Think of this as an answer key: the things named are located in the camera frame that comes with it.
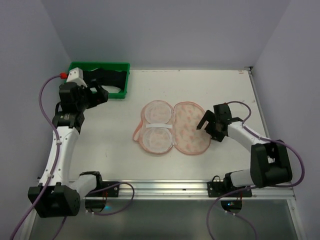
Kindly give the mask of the white and black bra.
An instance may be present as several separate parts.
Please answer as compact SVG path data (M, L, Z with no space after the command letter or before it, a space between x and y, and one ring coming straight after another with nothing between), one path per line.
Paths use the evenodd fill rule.
M97 68L94 70L84 70L83 80L88 87L94 88L95 85L116 87L124 90L127 81L126 71L106 70Z

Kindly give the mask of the floral fabric laundry bag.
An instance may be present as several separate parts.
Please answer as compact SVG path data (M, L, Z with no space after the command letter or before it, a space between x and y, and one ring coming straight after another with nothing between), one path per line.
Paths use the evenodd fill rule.
M174 147L185 155L200 155L211 144L211 136L197 130L204 114L205 110L191 101L171 106L154 100L141 110L141 121L132 138L151 154L166 154Z

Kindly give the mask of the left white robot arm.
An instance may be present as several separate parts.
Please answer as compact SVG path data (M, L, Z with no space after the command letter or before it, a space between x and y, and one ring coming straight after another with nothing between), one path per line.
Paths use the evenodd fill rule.
M108 91L93 79L88 86L65 82L59 86L60 101L50 121L52 146L45 171L37 186L30 187L28 198L41 218L76 216L81 200L102 188L98 171L82 172L70 182L70 167L76 142L85 120L84 112L108 101Z

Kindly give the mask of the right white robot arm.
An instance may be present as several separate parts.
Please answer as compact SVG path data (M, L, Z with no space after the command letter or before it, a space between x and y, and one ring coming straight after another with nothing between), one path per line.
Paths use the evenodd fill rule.
M227 191L243 187L274 187L292 180L292 168L284 143L258 134L245 124L245 120L233 117L227 103L214 105L213 111L207 110L196 129L204 129L217 142L229 137L250 153L248 169L225 174L223 187Z

